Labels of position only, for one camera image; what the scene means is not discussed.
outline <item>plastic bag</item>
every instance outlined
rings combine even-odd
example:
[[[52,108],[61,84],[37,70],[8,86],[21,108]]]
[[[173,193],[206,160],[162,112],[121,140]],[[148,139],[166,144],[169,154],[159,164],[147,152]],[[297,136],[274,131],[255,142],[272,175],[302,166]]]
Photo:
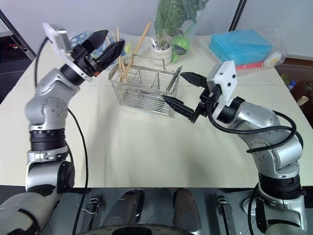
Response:
[[[188,52],[208,0],[160,0],[150,29],[152,56],[175,63]]]
[[[76,32],[69,33],[68,38],[69,38],[69,43],[71,47],[73,48],[77,44],[83,43],[84,40],[86,40],[91,34],[93,34],[96,31],[97,30],[86,30],[83,32],[76,31]],[[109,30],[107,38],[109,39],[110,43],[114,42],[112,32],[114,32],[115,39],[117,40],[116,31]],[[124,48],[123,48],[121,55],[124,60],[127,60],[132,55],[133,50],[135,49],[139,38],[136,36],[125,34],[125,33],[119,33],[119,37],[120,37],[120,40],[123,39],[125,41]],[[109,45],[108,41],[105,40],[102,46],[100,46],[99,48],[97,48],[91,53],[91,56],[95,59],[98,58],[102,54],[102,52],[105,50],[105,48],[107,48],[108,45]],[[143,51],[146,50],[148,47],[149,47],[148,43],[142,43],[138,53],[143,53]]]
[[[277,66],[287,54],[280,34],[271,26],[214,34],[202,44],[220,63],[234,60],[237,70]]]

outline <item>tabletop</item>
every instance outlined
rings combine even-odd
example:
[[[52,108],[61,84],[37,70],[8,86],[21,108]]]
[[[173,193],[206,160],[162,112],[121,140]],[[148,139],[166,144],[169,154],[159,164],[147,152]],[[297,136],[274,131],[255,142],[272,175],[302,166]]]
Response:
[[[215,59],[197,43],[188,55],[169,69],[193,71],[207,76]],[[135,59],[135,64],[154,66]],[[63,64],[48,43],[40,56],[39,78]],[[0,105],[0,185],[25,183],[27,151],[30,149],[24,107],[34,95],[34,62]],[[108,73],[85,82],[69,103],[86,139],[89,156],[89,187],[253,187],[258,172],[246,144],[236,135],[215,129],[207,118],[195,124],[182,115],[175,118],[151,115],[120,106]],[[240,71],[233,96],[265,106],[291,117],[304,139],[300,177],[313,185],[311,153],[313,130],[274,68]],[[177,98],[195,108],[203,88],[179,80]],[[75,187],[85,184],[85,158],[81,137],[71,116],[67,117],[66,140],[73,152]]]

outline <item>metal bracket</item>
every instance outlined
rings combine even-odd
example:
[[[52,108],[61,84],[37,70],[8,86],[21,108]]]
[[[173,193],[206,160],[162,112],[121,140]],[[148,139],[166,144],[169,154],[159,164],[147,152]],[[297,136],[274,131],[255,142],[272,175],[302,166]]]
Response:
[[[227,204],[226,199],[223,196],[217,196],[217,206],[219,214],[224,219],[224,225],[227,235],[237,235],[236,227],[233,218],[233,210],[230,204]]]
[[[218,99],[219,104],[212,115],[213,118],[216,119],[224,106],[229,106],[231,104],[232,99],[230,96],[233,94],[237,86],[237,75],[234,61],[225,61],[210,80],[215,85],[219,84],[222,90],[222,95]]]

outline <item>blue sponge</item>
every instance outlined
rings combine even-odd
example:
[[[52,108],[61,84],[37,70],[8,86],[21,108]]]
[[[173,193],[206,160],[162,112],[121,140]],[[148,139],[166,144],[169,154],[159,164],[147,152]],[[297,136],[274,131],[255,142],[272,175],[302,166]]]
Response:
[[[252,29],[214,34],[210,49],[224,62],[234,60],[235,65],[246,65],[264,61],[272,45]]]

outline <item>metal wire basket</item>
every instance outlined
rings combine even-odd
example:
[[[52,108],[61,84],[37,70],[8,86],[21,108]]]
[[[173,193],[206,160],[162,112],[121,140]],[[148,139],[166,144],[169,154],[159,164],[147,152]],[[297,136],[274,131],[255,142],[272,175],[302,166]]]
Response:
[[[152,113],[174,117],[174,111],[165,103],[162,95],[176,97],[179,73],[167,70],[164,60],[143,55],[133,55],[163,61],[163,69],[157,70],[137,65],[131,65],[127,73],[128,79],[120,81],[118,64],[109,73],[109,81],[120,105],[143,109]]]

